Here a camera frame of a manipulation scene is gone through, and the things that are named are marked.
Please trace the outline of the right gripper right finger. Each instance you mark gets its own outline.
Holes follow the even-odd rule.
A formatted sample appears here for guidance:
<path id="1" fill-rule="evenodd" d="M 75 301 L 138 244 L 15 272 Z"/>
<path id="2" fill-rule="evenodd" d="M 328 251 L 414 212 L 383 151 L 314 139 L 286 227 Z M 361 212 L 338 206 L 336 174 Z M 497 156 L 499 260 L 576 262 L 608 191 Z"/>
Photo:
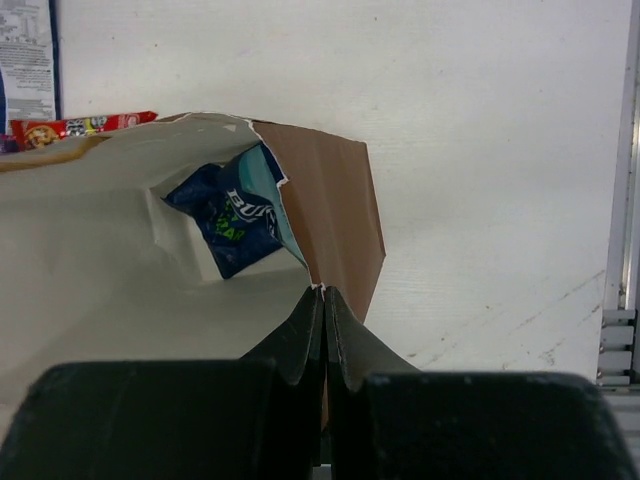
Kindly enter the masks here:
<path id="1" fill-rule="evenodd" d="M 421 371 L 325 292 L 336 479 L 635 479 L 613 412 L 556 372 Z"/>

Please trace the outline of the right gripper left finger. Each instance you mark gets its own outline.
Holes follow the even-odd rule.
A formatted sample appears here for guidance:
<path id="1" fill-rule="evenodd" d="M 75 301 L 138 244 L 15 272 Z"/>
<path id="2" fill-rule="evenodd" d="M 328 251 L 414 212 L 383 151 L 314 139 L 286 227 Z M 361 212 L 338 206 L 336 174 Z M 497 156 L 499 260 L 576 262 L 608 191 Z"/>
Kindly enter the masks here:
<path id="1" fill-rule="evenodd" d="M 319 455 L 323 299 L 237 360 L 80 362 L 29 388 L 5 479 L 308 479 Z"/>

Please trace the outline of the Burts sea salt chips bag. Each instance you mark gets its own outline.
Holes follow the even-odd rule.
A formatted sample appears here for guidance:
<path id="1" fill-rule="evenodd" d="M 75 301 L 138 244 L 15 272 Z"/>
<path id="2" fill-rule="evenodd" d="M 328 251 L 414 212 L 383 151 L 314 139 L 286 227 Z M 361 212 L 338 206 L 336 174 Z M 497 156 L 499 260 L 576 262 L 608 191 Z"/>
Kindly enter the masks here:
<path id="1" fill-rule="evenodd" d="M 227 280 L 281 249 L 306 263 L 280 194 L 287 180 L 260 142 L 224 165 L 201 166 L 163 201 L 195 221 Z"/>

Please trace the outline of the brown paper bag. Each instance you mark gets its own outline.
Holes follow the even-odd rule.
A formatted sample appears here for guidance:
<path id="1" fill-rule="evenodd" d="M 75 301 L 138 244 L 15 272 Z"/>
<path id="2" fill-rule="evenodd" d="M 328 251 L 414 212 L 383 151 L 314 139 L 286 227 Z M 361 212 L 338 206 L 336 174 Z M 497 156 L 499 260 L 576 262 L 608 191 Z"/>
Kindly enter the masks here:
<path id="1" fill-rule="evenodd" d="M 233 172 L 228 214 L 275 220 L 276 251 L 224 279 L 165 199 L 205 165 Z M 306 289 L 369 310 L 385 258 L 364 142 L 184 113 L 1 159 L 1 424 L 52 366 L 237 358 Z"/>

